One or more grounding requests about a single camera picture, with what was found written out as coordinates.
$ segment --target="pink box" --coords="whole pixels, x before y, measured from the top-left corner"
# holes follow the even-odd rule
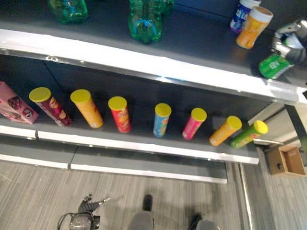
[[[0,81],[0,113],[11,121],[33,124],[38,113],[3,81]]]

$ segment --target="blue pringles can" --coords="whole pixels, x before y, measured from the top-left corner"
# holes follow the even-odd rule
[[[154,127],[153,134],[161,138],[164,136],[169,116],[172,113],[172,109],[168,104],[159,103],[154,108],[155,117],[154,117]]]
[[[242,31],[243,22],[248,18],[248,14],[254,6],[259,6],[260,0],[240,0],[238,9],[230,23],[230,29],[235,33]]]

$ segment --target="shoe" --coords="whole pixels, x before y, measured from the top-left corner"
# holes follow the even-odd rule
[[[189,230],[195,230],[199,221],[202,220],[201,214],[196,214],[193,216]]]
[[[153,196],[152,195],[144,196],[143,210],[151,212],[152,211],[152,207],[153,207]]]

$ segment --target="cardboard box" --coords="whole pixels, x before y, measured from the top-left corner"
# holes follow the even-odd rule
[[[267,153],[272,175],[306,176],[299,149],[295,146],[281,146]]]
[[[33,124],[38,113],[4,82],[0,81],[0,113],[11,121]]]

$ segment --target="white lid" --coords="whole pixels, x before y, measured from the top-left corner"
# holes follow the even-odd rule
[[[269,23],[273,17],[273,13],[261,6],[255,6],[251,9],[249,16],[262,23]]]
[[[254,6],[259,6],[261,1],[260,0],[240,0],[240,3],[243,6],[252,9]]]
[[[295,33],[292,33],[289,37],[284,42],[287,46],[291,48],[296,48],[296,49],[302,49],[304,48],[303,45],[300,43],[299,39],[295,35]]]

